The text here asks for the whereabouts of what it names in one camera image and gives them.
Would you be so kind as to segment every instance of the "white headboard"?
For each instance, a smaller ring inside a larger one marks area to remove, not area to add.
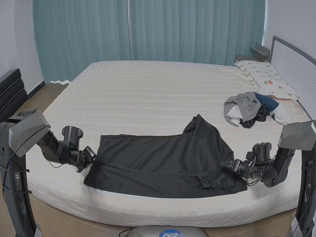
[[[274,36],[269,62],[299,94],[298,102],[310,118],[316,119],[316,60]]]

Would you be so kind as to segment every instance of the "wall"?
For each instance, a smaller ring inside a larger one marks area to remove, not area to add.
[[[33,30],[33,0],[0,0],[0,76],[19,68],[27,93],[43,81]]]
[[[274,35],[316,58],[316,0],[266,0],[262,45]]]

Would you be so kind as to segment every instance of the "headboard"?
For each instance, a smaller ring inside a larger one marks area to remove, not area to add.
[[[316,119],[316,60],[274,36],[269,62],[299,94],[298,102],[310,118]]]
[[[0,77],[0,123],[10,118],[27,100],[19,69]]]

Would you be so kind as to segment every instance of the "floor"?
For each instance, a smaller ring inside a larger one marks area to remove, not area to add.
[[[49,83],[18,110],[39,108],[42,112],[68,84]],[[44,237],[114,237],[129,227],[113,226],[79,218],[30,196],[35,221],[40,225]],[[204,228],[210,237],[285,237],[290,227],[295,209],[249,224],[235,227]],[[10,220],[6,204],[0,198],[0,237],[14,236],[15,231]]]

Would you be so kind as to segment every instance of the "pillowcase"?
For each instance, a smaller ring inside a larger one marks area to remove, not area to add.
[[[251,81],[259,94],[297,100],[298,94],[269,62],[239,61],[237,65]]]

